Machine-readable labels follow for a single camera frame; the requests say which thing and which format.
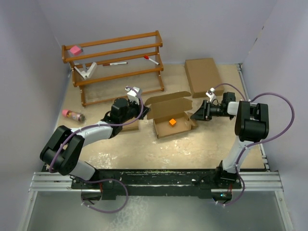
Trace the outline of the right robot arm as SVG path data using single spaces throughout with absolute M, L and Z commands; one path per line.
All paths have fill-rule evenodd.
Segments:
M 248 155 L 251 144 L 264 140 L 269 133 L 269 107 L 264 103 L 236 101 L 235 93 L 226 92 L 222 101 L 214 104 L 215 97 L 209 93 L 210 101 L 203 100 L 200 108 L 191 116 L 197 121 L 210 121 L 212 117 L 236 118 L 234 132 L 236 139 L 228 154 L 215 169 L 212 177 L 215 185 L 226 188 L 239 181 L 238 172 Z

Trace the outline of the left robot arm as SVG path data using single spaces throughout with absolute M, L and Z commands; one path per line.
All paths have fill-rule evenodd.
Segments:
M 118 135 L 132 119 L 144 119 L 150 108 L 141 101 L 138 103 L 118 98 L 104 118 L 99 122 L 82 128 L 59 126 L 40 153 L 40 159 L 49 165 L 51 173 L 70 175 L 82 179 L 89 189 L 99 184 L 99 171 L 79 159 L 82 148 L 101 140 Z

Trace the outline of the orange ball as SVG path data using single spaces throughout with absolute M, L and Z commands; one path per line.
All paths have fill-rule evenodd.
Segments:
M 176 125 L 176 123 L 177 123 L 177 121 L 176 121 L 175 119 L 169 120 L 169 125 L 170 125 L 171 127 L 174 127 L 174 126 Z

